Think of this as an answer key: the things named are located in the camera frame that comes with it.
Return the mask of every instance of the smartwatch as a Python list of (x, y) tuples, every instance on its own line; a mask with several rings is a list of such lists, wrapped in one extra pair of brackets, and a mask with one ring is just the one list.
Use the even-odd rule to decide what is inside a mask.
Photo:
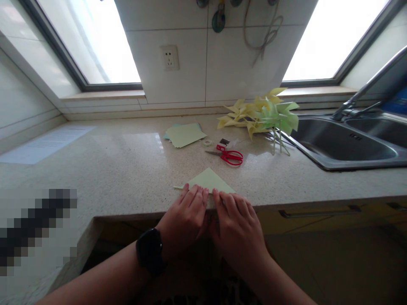
[(162, 241), (156, 228), (148, 229), (136, 242), (137, 259), (141, 267), (146, 268), (153, 277), (159, 276), (167, 264), (163, 262)]

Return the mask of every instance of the red scissors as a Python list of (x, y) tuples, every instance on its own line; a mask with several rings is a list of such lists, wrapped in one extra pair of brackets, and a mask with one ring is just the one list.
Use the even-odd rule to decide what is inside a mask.
[(211, 155), (217, 155), (221, 157), (221, 159), (224, 160), (227, 164), (233, 166), (239, 166), (243, 163), (243, 155), (235, 150), (225, 150), (222, 152), (211, 152), (206, 150), (206, 152), (210, 153)]

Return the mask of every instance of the kitchen counter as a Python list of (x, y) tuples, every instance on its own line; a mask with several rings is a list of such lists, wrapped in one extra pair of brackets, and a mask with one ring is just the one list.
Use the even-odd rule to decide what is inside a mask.
[[(162, 215), (182, 186), (212, 168), (256, 210), (389, 202), (407, 198), (407, 168), (325, 172), (299, 150), (271, 155), (264, 135), (250, 140), (245, 128), (217, 130), (222, 115), (173, 116), (69, 122), (97, 128), (35, 165), (0, 164), (2, 189), (77, 189), (78, 256), (36, 280), (18, 298), (30, 302), (80, 272), (100, 233), (94, 217), (140, 219)], [(173, 124), (198, 122), (214, 144), (239, 139), (234, 147), (245, 159), (234, 168), (205, 153), (202, 141), (176, 149), (163, 139)], [(210, 201), (208, 208), (213, 209)]]

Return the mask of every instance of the sink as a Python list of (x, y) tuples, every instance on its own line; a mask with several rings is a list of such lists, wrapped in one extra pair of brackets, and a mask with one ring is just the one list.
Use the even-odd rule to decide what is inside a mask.
[(327, 117), (300, 117), (298, 131), (286, 137), (327, 171), (407, 166), (406, 148), (365, 130)]
[(407, 149), (407, 125), (388, 119), (350, 119), (348, 126)]

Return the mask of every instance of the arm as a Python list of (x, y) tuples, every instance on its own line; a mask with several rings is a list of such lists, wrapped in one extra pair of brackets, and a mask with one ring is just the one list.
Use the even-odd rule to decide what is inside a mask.
[(263, 304), (314, 305), (315, 302), (270, 257), (251, 204), (240, 195), (219, 193), (216, 189), (213, 196), (219, 228), (215, 222), (211, 223), (212, 239)]
[[(172, 259), (206, 229), (206, 203), (209, 190), (197, 185), (181, 195), (160, 220), (156, 229), (161, 233), (162, 257)], [(60, 287), (38, 304), (122, 304), (136, 295), (151, 279), (137, 259), (136, 242)]]

